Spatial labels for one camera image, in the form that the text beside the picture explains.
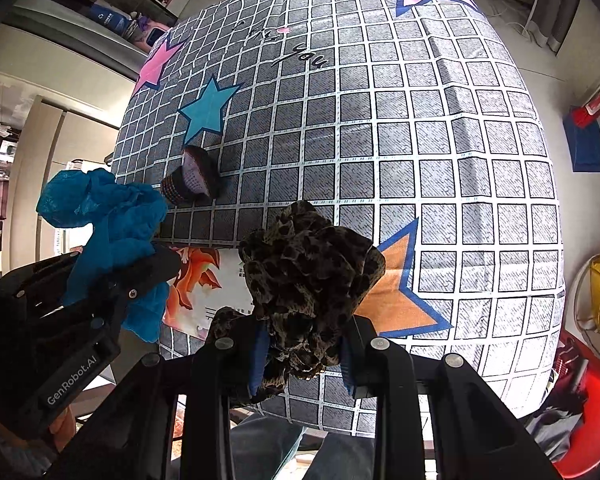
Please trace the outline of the leopard print cloth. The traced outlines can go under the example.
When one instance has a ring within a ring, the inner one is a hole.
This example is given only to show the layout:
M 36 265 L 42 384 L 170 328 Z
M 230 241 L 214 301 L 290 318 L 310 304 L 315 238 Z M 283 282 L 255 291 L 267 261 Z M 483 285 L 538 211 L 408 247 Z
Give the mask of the leopard print cloth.
M 210 324 L 210 344 L 237 339 L 253 322 L 268 334 L 260 384 L 232 392 L 230 404 L 256 404 L 282 393 L 290 378 L 311 380 L 340 362 L 342 331 L 384 276 L 386 259 L 373 242 L 336 226 L 297 200 L 265 230 L 239 244 L 253 310 L 222 307 Z

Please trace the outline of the pink plastic stool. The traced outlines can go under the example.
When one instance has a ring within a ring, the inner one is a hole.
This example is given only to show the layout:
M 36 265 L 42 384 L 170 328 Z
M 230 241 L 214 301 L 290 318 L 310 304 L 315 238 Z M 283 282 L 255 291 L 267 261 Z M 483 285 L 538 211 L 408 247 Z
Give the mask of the pink plastic stool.
M 132 44 L 146 53 L 150 52 L 154 44 L 170 30 L 168 25 L 143 15 L 135 21 L 135 24 L 136 29 L 131 37 Z

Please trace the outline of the white orange squirrel snack bag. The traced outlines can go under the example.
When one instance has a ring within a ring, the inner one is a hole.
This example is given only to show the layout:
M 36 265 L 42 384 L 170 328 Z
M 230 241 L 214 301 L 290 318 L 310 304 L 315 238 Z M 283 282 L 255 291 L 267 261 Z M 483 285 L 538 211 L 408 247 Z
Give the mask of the white orange squirrel snack bag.
M 235 248 L 175 247 L 181 269 L 169 281 L 163 323 L 205 340 L 212 318 L 222 307 L 240 314 L 253 310 L 244 264 Z

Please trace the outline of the red plastic basin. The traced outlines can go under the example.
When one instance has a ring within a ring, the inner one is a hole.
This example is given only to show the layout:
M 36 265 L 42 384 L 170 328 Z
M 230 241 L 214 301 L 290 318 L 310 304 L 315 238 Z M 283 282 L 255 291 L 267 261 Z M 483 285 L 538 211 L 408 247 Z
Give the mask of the red plastic basin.
M 588 397 L 584 404 L 584 423 L 571 436 L 568 453 L 555 467 L 564 479 L 600 479 L 600 359 L 576 336 L 562 330 L 562 344 L 572 341 L 581 356 L 588 359 L 582 386 Z

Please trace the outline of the grey checked star tablecloth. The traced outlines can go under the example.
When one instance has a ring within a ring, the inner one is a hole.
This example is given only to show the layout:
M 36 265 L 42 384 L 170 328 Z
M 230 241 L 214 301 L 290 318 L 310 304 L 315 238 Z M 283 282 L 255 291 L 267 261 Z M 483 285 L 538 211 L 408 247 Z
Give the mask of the grey checked star tablecloth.
M 387 274 L 368 310 L 405 350 L 456 353 L 516 416 L 552 384 L 565 283 L 557 188 L 514 59 L 472 0 L 225 0 L 162 37 L 114 148 L 158 185 L 185 145 L 222 194 L 158 239 L 235 248 L 307 200 L 370 238 Z

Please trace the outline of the blue cloth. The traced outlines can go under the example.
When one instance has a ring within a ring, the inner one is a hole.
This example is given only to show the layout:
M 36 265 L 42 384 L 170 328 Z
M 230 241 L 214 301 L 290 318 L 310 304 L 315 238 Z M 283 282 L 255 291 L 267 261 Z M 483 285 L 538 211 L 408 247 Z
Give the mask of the blue cloth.
M 93 227 L 62 303 L 76 304 L 98 278 L 153 255 L 151 240 L 167 211 L 166 201 L 149 184 L 120 184 L 102 168 L 58 172 L 45 185 L 36 212 L 57 229 Z

